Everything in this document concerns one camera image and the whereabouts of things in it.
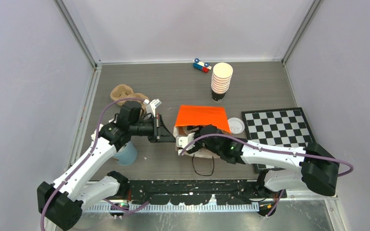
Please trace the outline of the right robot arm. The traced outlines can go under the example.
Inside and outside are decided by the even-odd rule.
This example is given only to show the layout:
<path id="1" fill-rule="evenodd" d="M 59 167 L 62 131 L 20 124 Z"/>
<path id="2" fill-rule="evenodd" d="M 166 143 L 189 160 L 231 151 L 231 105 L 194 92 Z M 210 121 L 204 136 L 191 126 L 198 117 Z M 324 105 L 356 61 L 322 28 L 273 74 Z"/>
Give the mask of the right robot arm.
<path id="1" fill-rule="evenodd" d="M 256 193 L 269 197 L 284 189 L 307 188 L 323 196 L 334 196 L 340 163 L 315 142 L 306 147 L 278 147 L 225 135 L 213 125 L 197 129 L 187 141 L 177 141 L 180 155 L 208 150 L 230 164 L 263 164 L 281 168 L 260 174 Z"/>

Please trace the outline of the orange paper bag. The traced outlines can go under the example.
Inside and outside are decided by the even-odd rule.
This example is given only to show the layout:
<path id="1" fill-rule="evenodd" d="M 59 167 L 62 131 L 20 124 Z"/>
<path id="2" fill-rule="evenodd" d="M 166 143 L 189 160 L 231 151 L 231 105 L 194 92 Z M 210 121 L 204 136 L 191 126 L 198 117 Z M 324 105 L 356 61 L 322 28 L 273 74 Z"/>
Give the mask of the orange paper bag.
<path id="1" fill-rule="evenodd" d="M 173 129 L 173 135 L 176 138 L 178 135 L 187 135 L 195 132 L 199 126 L 205 127 L 208 125 L 216 126 L 219 130 L 226 135 L 230 135 L 230 128 L 228 125 L 228 119 L 226 111 L 223 107 L 213 106 L 196 106 L 196 105 L 181 105 Z M 195 174 L 202 177 L 210 177 L 214 173 L 215 160 L 219 159 L 219 156 L 210 152 L 209 150 L 201 149 L 193 154 L 188 154 L 188 150 L 194 147 L 192 144 L 186 150 L 175 150 L 179 156 L 187 155 L 191 157 L 191 165 Z M 201 173 L 195 168 L 195 158 L 209 159 L 212 162 L 212 170 L 209 172 Z"/>

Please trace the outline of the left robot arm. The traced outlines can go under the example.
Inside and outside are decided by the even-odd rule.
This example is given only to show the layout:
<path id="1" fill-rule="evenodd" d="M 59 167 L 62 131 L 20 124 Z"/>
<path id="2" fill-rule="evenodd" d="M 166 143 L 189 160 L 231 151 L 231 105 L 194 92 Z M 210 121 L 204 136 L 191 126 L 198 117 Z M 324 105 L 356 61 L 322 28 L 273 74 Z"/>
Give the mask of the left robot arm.
<path id="1" fill-rule="evenodd" d="M 159 99 L 125 98 L 120 111 L 107 124 L 99 121 L 86 152 L 52 183 L 42 182 L 37 188 L 40 229 L 48 219 L 67 231 L 79 221 L 87 208 L 114 196 L 123 199 L 129 183 L 122 174 L 112 171 L 100 182 L 87 186 L 99 168 L 111 157 L 125 149 L 132 136 L 146 136 L 151 143 L 175 142 L 162 116 L 156 112 Z"/>

